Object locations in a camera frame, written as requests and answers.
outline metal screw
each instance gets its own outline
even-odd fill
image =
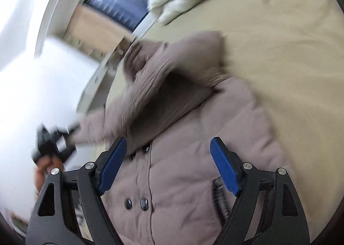
[[[60,170],[59,170],[58,168],[53,168],[53,169],[51,170],[51,174],[52,174],[52,175],[58,174],[59,172],[60,172]]]
[[[244,163],[243,167],[244,167],[244,169],[251,169],[252,165],[250,163]]]
[[[278,173],[281,174],[281,175],[286,175],[287,171],[284,168],[279,168],[278,169]]]
[[[94,162],[89,162],[89,163],[87,163],[87,164],[85,165],[85,168],[86,168],[86,169],[92,169],[92,168],[94,168]]]

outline blue gripper pad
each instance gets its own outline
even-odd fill
[[[97,163],[98,159],[102,156],[102,154],[107,156],[106,153],[109,153],[109,152],[110,153],[112,152],[112,153],[108,157],[108,160],[104,163],[103,166],[101,166],[102,165],[101,162],[99,165]],[[103,195],[105,191],[108,191],[111,188],[126,153],[127,153],[127,141],[124,137],[122,137],[119,141],[118,140],[115,141],[115,143],[111,146],[111,148],[108,151],[103,152],[98,157],[96,161],[97,168],[102,167],[102,170],[99,175],[99,185],[98,185],[99,195]]]
[[[226,188],[238,196],[243,176],[240,168],[243,163],[240,158],[236,153],[229,151],[219,137],[214,137],[210,141],[210,153]]]

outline beige bed sheet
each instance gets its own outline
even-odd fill
[[[336,0],[206,0],[144,36],[226,37],[226,69],[250,82],[292,158],[311,239],[344,195],[344,15]],[[120,93],[119,69],[108,102]]]
[[[114,99],[114,97],[120,95],[123,92],[125,85],[126,85],[126,80],[123,73],[123,65],[122,65],[122,62],[120,62],[117,68],[115,79],[110,87],[109,94],[106,99],[105,107],[109,105],[109,103]],[[105,151],[105,143],[97,143],[96,149],[94,152],[94,160],[96,160],[103,151]]]

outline white wall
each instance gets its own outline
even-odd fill
[[[0,0],[0,70],[25,50],[34,0]]]
[[[41,57],[18,56],[0,72],[0,201],[29,218],[34,205],[31,153],[40,124],[65,127],[98,63],[58,39],[45,41]],[[78,148],[69,166],[83,165],[92,147]]]

